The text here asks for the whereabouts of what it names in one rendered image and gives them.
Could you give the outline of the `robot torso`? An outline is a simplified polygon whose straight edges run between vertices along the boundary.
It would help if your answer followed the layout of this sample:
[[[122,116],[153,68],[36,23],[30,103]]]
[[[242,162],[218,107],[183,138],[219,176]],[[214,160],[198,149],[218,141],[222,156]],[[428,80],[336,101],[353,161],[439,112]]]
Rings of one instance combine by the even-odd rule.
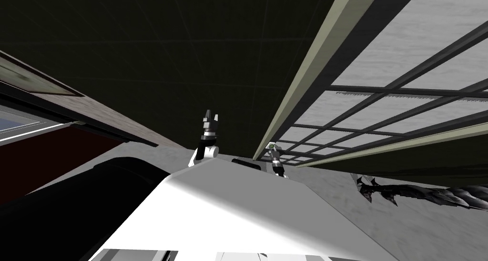
[[[399,261],[306,185],[219,158],[166,177],[100,247]]]

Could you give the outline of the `dark spiky plant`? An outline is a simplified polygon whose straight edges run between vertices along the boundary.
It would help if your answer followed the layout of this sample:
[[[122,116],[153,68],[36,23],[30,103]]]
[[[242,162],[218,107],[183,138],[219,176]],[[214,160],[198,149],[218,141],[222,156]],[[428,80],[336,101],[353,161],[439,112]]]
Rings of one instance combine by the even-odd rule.
[[[488,211],[488,184],[450,188],[426,188],[411,184],[380,185],[375,178],[351,173],[359,193],[370,203],[374,193],[397,206],[396,196],[426,200],[436,205]]]

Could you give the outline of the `large dark-framed grid window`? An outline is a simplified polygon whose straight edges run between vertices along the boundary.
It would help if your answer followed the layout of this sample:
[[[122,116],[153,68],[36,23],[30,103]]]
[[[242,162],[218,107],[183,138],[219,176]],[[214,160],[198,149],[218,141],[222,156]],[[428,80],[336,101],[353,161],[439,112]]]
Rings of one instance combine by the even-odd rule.
[[[335,0],[254,159],[330,165],[488,135],[488,0]]]

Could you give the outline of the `dark-framed wall picture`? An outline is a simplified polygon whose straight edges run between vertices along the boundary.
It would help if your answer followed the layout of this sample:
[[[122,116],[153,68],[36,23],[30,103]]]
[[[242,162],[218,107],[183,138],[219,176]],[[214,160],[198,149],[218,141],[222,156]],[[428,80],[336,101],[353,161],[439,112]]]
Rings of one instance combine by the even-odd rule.
[[[1,50],[0,81],[29,93],[83,97],[82,93]]]

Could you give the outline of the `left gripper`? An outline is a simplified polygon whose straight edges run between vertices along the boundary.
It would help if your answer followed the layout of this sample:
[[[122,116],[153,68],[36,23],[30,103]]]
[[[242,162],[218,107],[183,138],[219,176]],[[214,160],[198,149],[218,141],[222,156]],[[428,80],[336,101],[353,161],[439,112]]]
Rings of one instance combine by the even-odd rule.
[[[213,119],[211,119],[211,116],[211,110],[208,109],[203,118],[204,132],[216,132],[218,128],[218,114],[216,114]]]

